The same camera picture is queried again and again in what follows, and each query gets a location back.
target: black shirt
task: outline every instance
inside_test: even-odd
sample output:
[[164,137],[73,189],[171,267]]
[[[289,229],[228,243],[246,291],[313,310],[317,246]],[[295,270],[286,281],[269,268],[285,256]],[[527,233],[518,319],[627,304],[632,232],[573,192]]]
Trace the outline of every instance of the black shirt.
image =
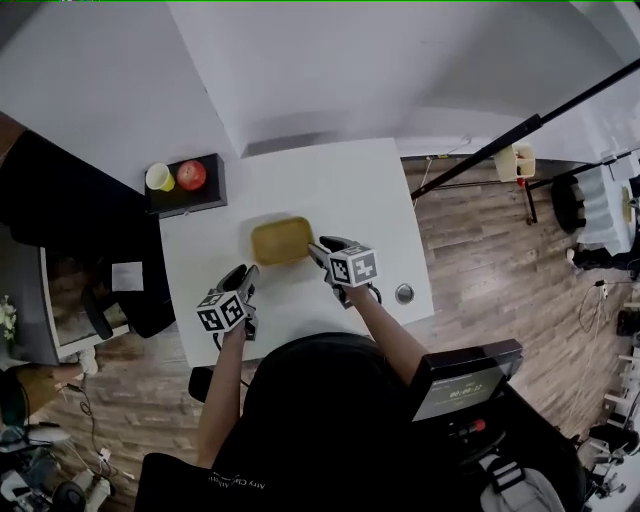
[[213,468],[147,456],[136,508],[166,507],[167,494],[157,493],[169,488],[183,489],[176,503],[196,507],[384,499],[401,478],[404,393],[367,338],[332,333],[289,343],[261,362]]

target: flower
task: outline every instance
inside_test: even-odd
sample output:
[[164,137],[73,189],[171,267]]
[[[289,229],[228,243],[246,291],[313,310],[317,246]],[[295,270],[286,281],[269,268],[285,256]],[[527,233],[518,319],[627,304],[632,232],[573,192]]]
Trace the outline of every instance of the flower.
[[0,300],[0,329],[4,330],[4,338],[13,341],[16,335],[16,308],[9,304],[9,296]]

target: yellow cup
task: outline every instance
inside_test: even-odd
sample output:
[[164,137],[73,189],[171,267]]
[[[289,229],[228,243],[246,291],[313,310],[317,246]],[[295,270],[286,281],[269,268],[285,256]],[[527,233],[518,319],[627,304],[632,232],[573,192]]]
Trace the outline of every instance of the yellow cup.
[[165,164],[153,164],[149,167],[145,177],[147,187],[151,190],[162,190],[169,192],[176,185],[176,180],[171,176],[169,168]]

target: white table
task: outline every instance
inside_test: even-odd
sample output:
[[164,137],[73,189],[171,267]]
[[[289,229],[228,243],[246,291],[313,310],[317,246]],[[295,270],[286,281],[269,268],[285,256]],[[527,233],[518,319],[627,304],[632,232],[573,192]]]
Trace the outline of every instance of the white table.
[[[321,235],[351,238],[377,249],[383,304],[406,324],[433,314],[420,232],[395,142],[366,140],[312,146],[239,160],[226,168],[228,206],[160,221],[167,277],[190,366],[216,363],[218,351],[195,307],[235,266],[252,264],[251,230],[288,216],[309,220]],[[263,267],[252,304],[260,321],[244,359],[325,331],[366,333],[345,311],[311,261]],[[401,305],[397,287],[415,299]]]
[[624,188],[631,194],[628,179],[614,181],[606,165],[578,174],[578,187],[584,195],[584,218],[586,225],[578,242],[581,244],[603,244],[612,256],[629,252],[636,234],[636,215],[631,212],[631,222],[623,215]]

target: white wall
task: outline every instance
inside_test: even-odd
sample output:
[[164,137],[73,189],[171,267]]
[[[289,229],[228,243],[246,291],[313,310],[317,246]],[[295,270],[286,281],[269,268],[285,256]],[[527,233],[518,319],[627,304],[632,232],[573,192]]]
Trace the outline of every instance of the white wall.
[[234,146],[495,137],[622,66],[571,4],[171,4]]
[[[619,67],[640,58],[640,9],[635,4],[572,3],[611,43]],[[640,71],[545,125],[529,140],[542,158],[585,162],[640,147]]]
[[233,149],[165,4],[47,4],[0,51],[0,110],[142,191]]

